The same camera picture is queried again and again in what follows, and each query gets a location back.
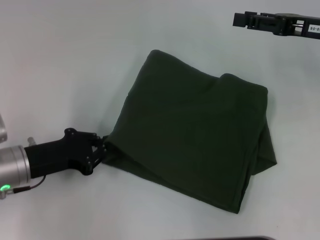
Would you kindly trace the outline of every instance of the green cloth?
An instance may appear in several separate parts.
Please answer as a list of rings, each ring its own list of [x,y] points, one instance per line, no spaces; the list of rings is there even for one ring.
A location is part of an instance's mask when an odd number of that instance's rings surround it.
[[[238,213],[250,176],[277,163],[267,95],[153,50],[106,139],[104,163]]]

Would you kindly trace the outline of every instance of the white table surface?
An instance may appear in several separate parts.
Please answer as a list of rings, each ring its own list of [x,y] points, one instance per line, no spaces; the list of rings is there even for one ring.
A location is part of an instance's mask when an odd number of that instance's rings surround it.
[[[320,40],[232,27],[234,13],[320,17],[316,0],[11,0],[0,3],[2,147],[64,129],[109,134],[148,53],[269,89],[278,165],[238,215],[106,165],[66,170],[0,202],[4,240],[320,239]]]

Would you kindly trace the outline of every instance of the dark green towel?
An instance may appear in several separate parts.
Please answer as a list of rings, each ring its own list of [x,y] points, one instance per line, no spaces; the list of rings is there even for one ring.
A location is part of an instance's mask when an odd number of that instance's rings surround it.
[[[154,50],[106,140],[104,163],[238,213],[250,176],[276,164],[267,94]]]

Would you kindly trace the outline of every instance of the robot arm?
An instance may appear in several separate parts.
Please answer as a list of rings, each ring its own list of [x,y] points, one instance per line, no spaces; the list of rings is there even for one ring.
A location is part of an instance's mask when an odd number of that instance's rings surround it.
[[[64,137],[57,141],[0,149],[0,199],[4,199],[7,194],[34,188],[35,186],[19,187],[29,183],[31,179],[41,176],[45,178],[48,174],[66,169],[78,170],[85,176],[91,175],[106,155],[106,137],[100,138],[96,133],[67,128],[64,130]],[[0,143],[7,138],[0,116]]]

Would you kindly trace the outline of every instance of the white sticker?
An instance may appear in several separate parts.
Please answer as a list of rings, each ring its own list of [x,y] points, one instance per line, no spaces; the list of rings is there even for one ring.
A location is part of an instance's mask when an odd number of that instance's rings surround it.
[[[320,34],[320,25],[309,25],[308,32]]]

